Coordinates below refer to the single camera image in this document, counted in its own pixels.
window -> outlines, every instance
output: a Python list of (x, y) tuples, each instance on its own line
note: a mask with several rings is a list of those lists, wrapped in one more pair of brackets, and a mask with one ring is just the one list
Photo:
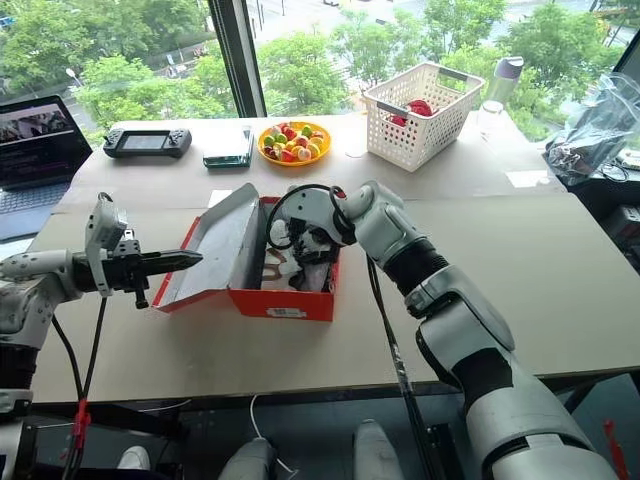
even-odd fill
[[(260, 115), (247, 106), (262, 97), (272, 116), (363, 110), (363, 91), (424, 60), (489, 81), (498, 59), (521, 55), (506, 108), (540, 141), (639, 18), (631, 0), (12, 0), (0, 5), (0, 101), (60, 93), (96, 143), (124, 119)], [(214, 25), (235, 32), (225, 53)]]
[(498, 59), (520, 55), (526, 67), (507, 111), (532, 141), (561, 128), (611, 71), (638, 18), (628, 0), (249, 0), (247, 8), (269, 115), (361, 110), (362, 91), (423, 60), (490, 81)]
[(58, 94), (90, 143), (122, 120), (236, 116), (203, 0), (0, 5), (0, 102)]

red zip tie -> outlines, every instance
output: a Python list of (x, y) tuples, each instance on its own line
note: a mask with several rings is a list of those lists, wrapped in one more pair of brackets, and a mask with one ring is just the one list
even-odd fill
[(91, 423), (91, 414), (87, 410), (88, 401), (86, 398), (78, 402), (78, 411), (73, 422), (73, 436), (76, 439), (76, 448), (84, 448), (84, 441), (87, 436), (87, 427)]
[(609, 442), (609, 450), (611, 450), (611, 456), (613, 457), (613, 465), (616, 469), (616, 475), (618, 475), (620, 480), (630, 480), (631, 477), (629, 476), (629, 470), (627, 470), (627, 465), (624, 461), (624, 452), (613, 433), (615, 424), (613, 421), (607, 420), (604, 422), (603, 426), (604, 434), (607, 436), (607, 440)]

laptop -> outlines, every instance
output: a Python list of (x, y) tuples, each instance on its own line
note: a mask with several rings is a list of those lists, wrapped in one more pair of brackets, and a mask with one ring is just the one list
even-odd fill
[(0, 241), (40, 231), (91, 152), (60, 97), (0, 105)]

shoe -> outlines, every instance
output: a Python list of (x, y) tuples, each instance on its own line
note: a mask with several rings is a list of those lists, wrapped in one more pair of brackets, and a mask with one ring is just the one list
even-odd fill
[(255, 438), (231, 457), (218, 480), (275, 478), (276, 451), (264, 438)]
[(362, 422), (353, 446), (354, 480), (404, 480), (396, 451), (374, 420)]
[(118, 470), (151, 470), (149, 454), (144, 447), (131, 447), (120, 458)]

laptop keyboard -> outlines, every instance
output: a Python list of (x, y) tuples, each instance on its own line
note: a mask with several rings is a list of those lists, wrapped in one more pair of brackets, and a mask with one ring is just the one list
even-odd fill
[(0, 192), (0, 214), (54, 205), (60, 201), (68, 189), (68, 183), (57, 183), (46, 187)]

